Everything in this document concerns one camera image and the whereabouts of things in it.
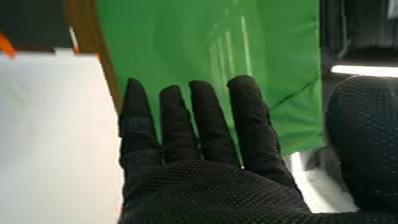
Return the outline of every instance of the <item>black glove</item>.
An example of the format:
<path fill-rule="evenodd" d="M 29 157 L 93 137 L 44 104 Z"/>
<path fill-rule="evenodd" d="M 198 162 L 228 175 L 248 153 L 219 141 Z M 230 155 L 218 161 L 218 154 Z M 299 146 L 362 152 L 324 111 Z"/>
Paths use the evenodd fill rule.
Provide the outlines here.
<path fill-rule="evenodd" d="M 159 93 L 159 145 L 143 88 L 129 80 L 118 119 L 125 180 L 118 223 L 398 223 L 398 217 L 379 213 L 310 214 L 253 79 L 241 76 L 227 86 L 243 168 L 207 83 L 189 83 L 198 141 L 179 88 Z"/>

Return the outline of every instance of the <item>white panel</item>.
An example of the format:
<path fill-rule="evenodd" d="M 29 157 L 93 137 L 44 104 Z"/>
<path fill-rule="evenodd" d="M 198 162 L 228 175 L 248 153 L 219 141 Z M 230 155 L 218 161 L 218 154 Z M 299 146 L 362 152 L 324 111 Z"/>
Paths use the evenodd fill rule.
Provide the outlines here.
<path fill-rule="evenodd" d="M 116 116 L 95 57 L 0 55 L 0 223 L 111 224 Z"/>

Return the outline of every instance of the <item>green screen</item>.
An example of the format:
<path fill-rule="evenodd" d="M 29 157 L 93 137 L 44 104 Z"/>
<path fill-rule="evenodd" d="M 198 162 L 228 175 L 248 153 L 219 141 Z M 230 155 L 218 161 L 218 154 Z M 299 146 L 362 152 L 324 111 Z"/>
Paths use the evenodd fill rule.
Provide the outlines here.
<path fill-rule="evenodd" d="M 145 86 L 154 117 L 157 92 L 188 81 L 212 84 L 230 130 L 227 80 L 259 83 L 282 154 L 317 149 L 321 80 L 317 0 L 97 0 L 120 89 Z"/>

